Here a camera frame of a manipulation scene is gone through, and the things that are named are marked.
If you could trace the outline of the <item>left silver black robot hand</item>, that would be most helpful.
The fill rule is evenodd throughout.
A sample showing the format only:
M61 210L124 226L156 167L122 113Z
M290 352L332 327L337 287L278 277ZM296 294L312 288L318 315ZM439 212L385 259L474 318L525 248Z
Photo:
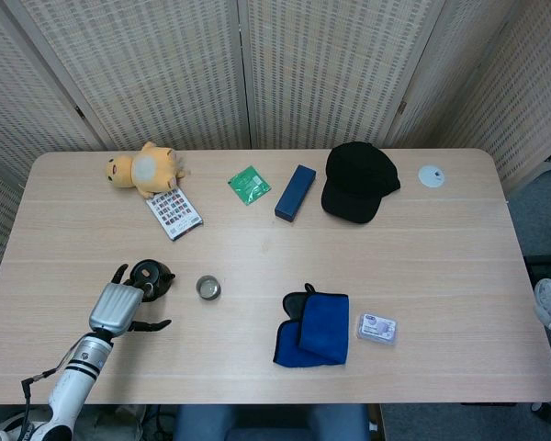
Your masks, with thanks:
M122 280L128 266L123 264L117 269L89 317L93 334L107 342L126 332L159 332L172 322L139 322L134 317L142 303L156 301L169 290L175 274L165 264L145 259Z

